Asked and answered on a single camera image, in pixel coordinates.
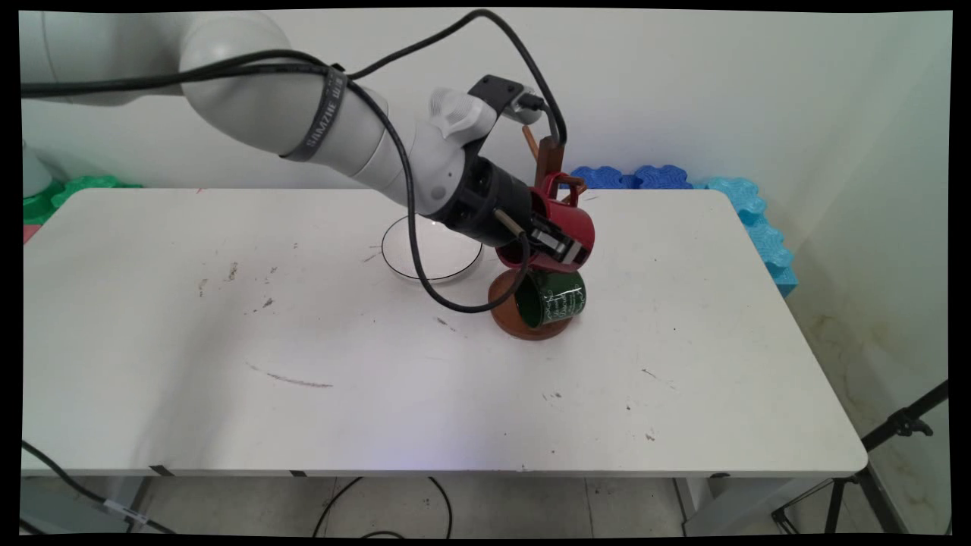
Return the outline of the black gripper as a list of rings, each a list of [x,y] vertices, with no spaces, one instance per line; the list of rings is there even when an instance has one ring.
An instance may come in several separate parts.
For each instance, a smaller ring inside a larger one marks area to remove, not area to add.
[[[544,215],[532,214],[530,187],[488,159],[473,158],[443,208],[443,222],[482,245],[506,246],[516,235],[496,217],[497,210],[528,228],[531,268],[580,268],[589,259],[589,246]]]

